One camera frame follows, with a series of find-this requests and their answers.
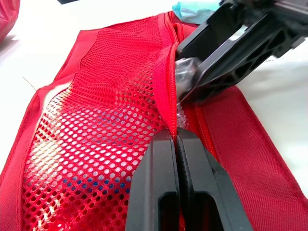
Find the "red fabric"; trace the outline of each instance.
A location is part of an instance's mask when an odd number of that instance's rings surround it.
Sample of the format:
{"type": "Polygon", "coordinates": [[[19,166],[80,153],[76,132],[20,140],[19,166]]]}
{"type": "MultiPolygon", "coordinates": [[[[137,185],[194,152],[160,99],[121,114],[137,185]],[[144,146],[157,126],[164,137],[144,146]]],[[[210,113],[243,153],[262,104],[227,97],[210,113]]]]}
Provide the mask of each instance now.
{"type": "MultiPolygon", "coordinates": [[[[0,177],[1,230],[124,230],[151,136],[176,134],[175,49],[192,30],[167,13],[79,34],[18,131],[0,177]]],[[[197,111],[254,228],[305,230],[307,201],[240,92],[197,111]]]]}
{"type": "Polygon", "coordinates": [[[0,0],[0,42],[13,28],[19,12],[20,0],[0,0]]]}
{"type": "Polygon", "coordinates": [[[185,108],[190,129],[202,137],[192,108],[205,118],[218,161],[254,230],[308,230],[308,200],[242,93],[233,87],[203,105],[185,108]]]}

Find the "light blue cloth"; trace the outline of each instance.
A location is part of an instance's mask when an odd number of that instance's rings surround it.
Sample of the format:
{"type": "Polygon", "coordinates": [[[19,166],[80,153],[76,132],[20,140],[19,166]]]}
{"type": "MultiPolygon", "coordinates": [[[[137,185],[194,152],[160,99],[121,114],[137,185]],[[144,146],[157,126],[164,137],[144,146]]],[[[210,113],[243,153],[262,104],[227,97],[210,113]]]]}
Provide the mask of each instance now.
{"type": "Polygon", "coordinates": [[[185,2],[172,6],[175,15],[185,23],[202,24],[219,8],[219,1],[185,2]]]}

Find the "mesh pocket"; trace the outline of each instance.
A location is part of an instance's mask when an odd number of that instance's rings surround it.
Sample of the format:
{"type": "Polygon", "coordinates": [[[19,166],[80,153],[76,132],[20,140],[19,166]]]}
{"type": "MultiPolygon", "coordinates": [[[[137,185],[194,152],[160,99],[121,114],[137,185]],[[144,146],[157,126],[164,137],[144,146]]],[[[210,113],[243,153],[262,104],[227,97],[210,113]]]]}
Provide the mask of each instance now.
{"type": "Polygon", "coordinates": [[[23,177],[23,230],[124,230],[132,174],[165,127],[152,86],[162,46],[157,17],[99,32],[39,122],[23,177]]]}

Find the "white table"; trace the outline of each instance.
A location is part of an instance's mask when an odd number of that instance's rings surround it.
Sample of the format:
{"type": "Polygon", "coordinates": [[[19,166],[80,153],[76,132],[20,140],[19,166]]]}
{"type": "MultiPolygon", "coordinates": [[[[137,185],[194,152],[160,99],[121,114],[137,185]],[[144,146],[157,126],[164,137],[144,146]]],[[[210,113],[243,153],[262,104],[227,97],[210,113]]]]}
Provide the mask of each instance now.
{"type": "MultiPolygon", "coordinates": [[[[176,2],[79,0],[61,5],[56,0],[22,0],[18,21],[0,45],[0,171],[31,97],[53,81],[79,30],[170,11],[176,2]]],[[[265,62],[239,84],[306,197],[307,54],[305,42],[281,59],[265,62]]]]}

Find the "zipper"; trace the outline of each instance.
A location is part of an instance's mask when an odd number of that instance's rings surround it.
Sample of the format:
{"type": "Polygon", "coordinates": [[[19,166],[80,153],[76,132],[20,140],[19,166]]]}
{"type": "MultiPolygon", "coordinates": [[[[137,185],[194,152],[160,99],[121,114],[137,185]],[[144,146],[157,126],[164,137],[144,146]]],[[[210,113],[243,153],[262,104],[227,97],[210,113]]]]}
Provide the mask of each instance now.
{"type": "Polygon", "coordinates": [[[200,139],[203,143],[203,146],[215,157],[215,159],[219,162],[219,159],[218,159],[218,156],[217,156],[217,153],[215,151],[215,147],[214,147],[214,144],[213,144],[213,141],[212,141],[212,138],[210,136],[210,132],[209,132],[209,129],[208,129],[208,125],[206,123],[206,120],[205,120],[205,115],[202,111],[202,109],[195,105],[194,106],[194,112],[195,112],[195,117],[196,117],[196,121],[197,121],[197,124],[198,124],[198,129],[200,131],[200,139]]]}
{"type": "Polygon", "coordinates": [[[173,28],[173,25],[169,19],[168,14],[165,14],[165,24],[170,32],[170,37],[172,39],[173,45],[171,47],[169,56],[169,68],[167,69],[167,84],[169,89],[169,104],[171,110],[171,127],[170,133],[174,143],[176,143],[177,138],[177,90],[175,85],[175,56],[176,50],[179,44],[177,34],[173,28]]]}
{"type": "MultiPolygon", "coordinates": [[[[173,46],[171,48],[170,57],[169,57],[169,68],[167,69],[167,77],[168,77],[168,89],[169,89],[169,103],[171,107],[171,127],[170,127],[170,133],[172,136],[172,139],[174,143],[176,143],[176,136],[177,136],[177,90],[176,90],[176,84],[175,84],[175,56],[176,56],[176,49],[178,47],[179,41],[182,42],[184,40],[184,31],[183,31],[183,25],[176,23],[172,24],[170,21],[168,13],[165,14],[165,24],[167,26],[167,29],[170,32],[170,37],[173,42],[173,46]]],[[[207,123],[205,121],[204,113],[202,112],[202,109],[198,107],[197,105],[194,105],[195,108],[195,120],[198,124],[198,130],[199,134],[201,135],[201,141],[204,145],[204,147],[215,157],[215,159],[218,161],[218,156],[215,151],[209,129],[207,126],[207,123]]]]}

